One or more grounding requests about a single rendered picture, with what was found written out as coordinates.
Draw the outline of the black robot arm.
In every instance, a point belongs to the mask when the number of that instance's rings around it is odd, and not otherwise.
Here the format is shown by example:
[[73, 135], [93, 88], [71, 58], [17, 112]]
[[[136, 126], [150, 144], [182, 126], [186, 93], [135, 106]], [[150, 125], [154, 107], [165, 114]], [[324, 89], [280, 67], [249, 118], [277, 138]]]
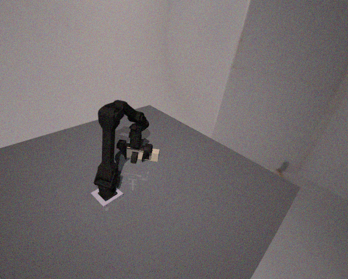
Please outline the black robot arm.
[[135, 122], [129, 127], [129, 138], [130, 135], [141, 136], [141, 132], [149, 126], [144, 113], [134, 110], [126, 101], [116, 100], [99, 109], [98, 121], [102, 127], [102, 162], [98, 166], [94, 184], [98, 185], [98, 195], [105, 201], [117, 195], [115, 185], [118, 179], [118, 164], [114, 162], [115, 130], [124, 114], [129, 121]]

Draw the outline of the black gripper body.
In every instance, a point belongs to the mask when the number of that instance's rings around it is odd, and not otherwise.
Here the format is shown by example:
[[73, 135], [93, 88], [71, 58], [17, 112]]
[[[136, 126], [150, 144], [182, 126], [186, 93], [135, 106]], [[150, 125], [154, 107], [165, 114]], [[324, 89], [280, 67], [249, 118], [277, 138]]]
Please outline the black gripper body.
[[152, 148], [153, 148], [152, 144], [146, 143], [144, 146], [144, 145], [140, 145], [140, 142], [141, 142], [141, 136], [134, 137], [134, 136], [130, 135], [130, 143], [126, 143], [125, 140], [120, 139], [117, 143], [117, 148], [124, 149], [126, 146], [126, 147], [131, 147], [131, 148], [144, 149], [145, 153], [152, 153]]

